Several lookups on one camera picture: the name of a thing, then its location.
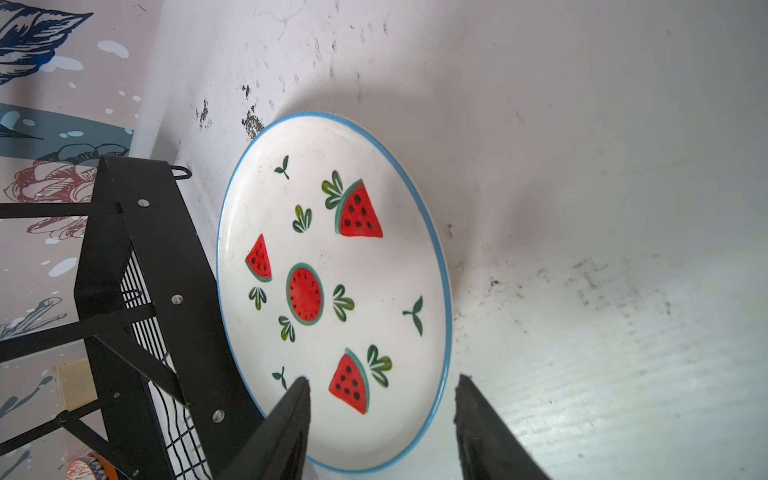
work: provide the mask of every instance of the tabletop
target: tabletop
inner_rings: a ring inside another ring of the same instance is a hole
[[[194,172],[211,266],[233,169],[278,118],[340,114],[409,172],[452,358],[425,437],[371,478],[461,478],[459,373],[554,479],[765,478],[766,20],[757,0],[165,0],[131,156]]]

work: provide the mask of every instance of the floral wallpaper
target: floral wallpaper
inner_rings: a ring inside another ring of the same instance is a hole
[[[91,200],[99,156],[131,148],[161,9],[162,0],[0,0],[1,202]],[[77,216],[0,220],[0,348],[78,320],[87,226]],[[54,418],[54,367],[85,357],[80,341],[0,365],[0,442]],[[100,418],[85,421],[101,430]],[[63,480],[83,448],[58,430],[0,457],[0,480]]]

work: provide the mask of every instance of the watermelon slice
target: watermelon slice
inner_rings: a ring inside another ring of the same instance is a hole
[[[363,415],[368,412],[368,377],[352,350],[344,349],[328,391]]]
[[[314,325],[323,314],[323,285],[315,270],[297,263],[288,272],[286,298],[293,316],[303,325]]]
[[[266,254],[266,244],[264,243],[264,234],[259,235],[259,240],[250,249],[250,253],[245,257],[245,263],[250,272],[260,281],[269,282],[272,280],[272,267],[270,258]]]
[[[333,182],[323,181],[326,208],[336,208],[336,233],[344,237],[384,237],[382,225],[371,204],[366,186],[358,180],[342,194],[341,176],[336,170],[331,175]]]

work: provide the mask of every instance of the round watermelon illustration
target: round watermelon illustration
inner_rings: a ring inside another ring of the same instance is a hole
[[[288,272],[286,298],[293,316],[303,325],[314,325],[323,314],[323,285],[315,270],[297,263]]]
[[[266,254],[266,244],[264,243],[264,234],[259,235],[259,239],[250,249],[250,253],[245,257],[245,263],[250,272],[262,282],[272,280],[272,267],[270,258]]]
[[[368,412],[368,377],[352,350],[344,349],[328,391],[363,415]]]
[[[336,208],[336,232],[344,237],[384,237],[362,180],[352,184],[343,194],[339,172],[334,170],[331,180],[332,183],[323,181],[323,191],[329,195],[326,207],[330,210]]]

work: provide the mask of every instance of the white plate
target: white plate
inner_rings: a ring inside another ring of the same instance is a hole
[[[445,388],[451,289],[421,197],[375,138],[313,112],[264,129],[227,188],[217,277],[259,410],[310,381],[310,460],[369,472],[413,448]]]

